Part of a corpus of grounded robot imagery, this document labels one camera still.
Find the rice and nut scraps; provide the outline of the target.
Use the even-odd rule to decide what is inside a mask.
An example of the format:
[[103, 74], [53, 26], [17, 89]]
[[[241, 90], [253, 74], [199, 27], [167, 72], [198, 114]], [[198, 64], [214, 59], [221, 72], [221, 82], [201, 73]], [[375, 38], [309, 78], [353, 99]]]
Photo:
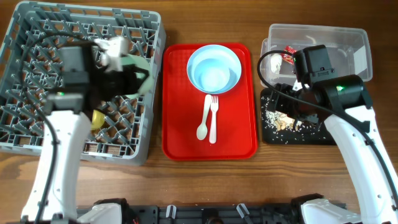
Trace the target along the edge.
[[276, 136], [281, 134], [282, 136], [287, 136], [288, 134], [310, 134], [314, 135], [316, 132], [320, 131], [317, 125], [305, 124], [301, 121], [297, 121], [294, 125], [295, 120], [289, 118], [286, 114], [281, 112], [271, 112], [267, 109], [269, 105], [269, 96], [261, 97], [261, 119], [263, 134], [266, 137]]

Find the yellow plastic cup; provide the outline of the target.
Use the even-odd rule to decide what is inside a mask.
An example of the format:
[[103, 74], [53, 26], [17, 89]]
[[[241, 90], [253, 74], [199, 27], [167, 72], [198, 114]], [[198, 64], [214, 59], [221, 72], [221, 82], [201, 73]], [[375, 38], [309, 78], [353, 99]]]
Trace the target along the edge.
[[99, 129], [100, 127], [102, 127], [102, 125], [105, 122], [105, 115], [98, 111], [98, 110], [94, 110], [93, 111], [93, 115], [92, 115], [92, 120], [91, 120], [91, 130], [96, 130]]

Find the light green bowl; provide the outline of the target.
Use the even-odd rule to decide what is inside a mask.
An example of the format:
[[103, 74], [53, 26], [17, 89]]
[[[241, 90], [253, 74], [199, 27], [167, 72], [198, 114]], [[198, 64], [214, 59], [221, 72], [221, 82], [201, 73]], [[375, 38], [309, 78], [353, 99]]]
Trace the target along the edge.
[[121, 59], [121, 63], [124, 75], [123, 95], [135, 99], [151, 91], [155, 78], [144, 57], [129, 54]]

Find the red snack wrapper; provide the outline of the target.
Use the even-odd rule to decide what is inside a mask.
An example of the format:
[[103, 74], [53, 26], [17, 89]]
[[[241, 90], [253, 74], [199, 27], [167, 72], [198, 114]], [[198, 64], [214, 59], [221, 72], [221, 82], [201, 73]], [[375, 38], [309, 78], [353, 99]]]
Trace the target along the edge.
[[287, 63], [289, 63], [289, 64], [291, 64], [291, 65], [293, 65], [294, 64], [294, 60], [293, 60], [292, 55], [294, 53], [296, 53], [296, 50], [293, 47], [287, 45], [284, 48], [284, 51], [288, 52], [288, 54], [282, 54], [282, 60], [287, 62]]

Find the white tissue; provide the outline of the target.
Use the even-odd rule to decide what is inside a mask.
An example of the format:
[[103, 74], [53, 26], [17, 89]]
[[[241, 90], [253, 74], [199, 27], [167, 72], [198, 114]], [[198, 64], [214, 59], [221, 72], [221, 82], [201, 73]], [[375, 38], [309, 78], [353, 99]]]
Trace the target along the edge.
[[275, 74], [279, 74], [280, 73], [280, 68], [282, 65], [282, 56], [281, 54], [273, 54], [270, 57], [270, 65], [271, 65], [271, 72], [275, 73]]

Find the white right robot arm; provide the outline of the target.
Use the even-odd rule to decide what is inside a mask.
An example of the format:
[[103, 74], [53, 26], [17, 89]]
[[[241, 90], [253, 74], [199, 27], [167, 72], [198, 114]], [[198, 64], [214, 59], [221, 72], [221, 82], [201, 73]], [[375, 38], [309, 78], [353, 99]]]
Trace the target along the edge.
[[358, 75], [338, 76], [324, 45], [286, 55], [301, 87], [272, 87], [272, 110], [301, 122], [323, 123], [343, 156], [359, 202], [360, 214], [326, 199], [299, 206], [304, 223], [397, 223], [397, 174], [380, 137], [373, 101]]

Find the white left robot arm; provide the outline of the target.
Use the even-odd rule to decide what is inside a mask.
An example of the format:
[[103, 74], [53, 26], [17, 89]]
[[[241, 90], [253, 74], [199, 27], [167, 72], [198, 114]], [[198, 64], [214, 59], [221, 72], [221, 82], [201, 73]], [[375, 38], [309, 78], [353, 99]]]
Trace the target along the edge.
[[60, 50], [63, 87], [49, 91], [44, 108], [44, 140], [22, 223], [77, 223], [76, 182], [80, 157], [94, 110], [115, 96], [140, 96], [154, 84], [143, 57], [107, 49], [98, 68], [93, 44], [77, 42]]

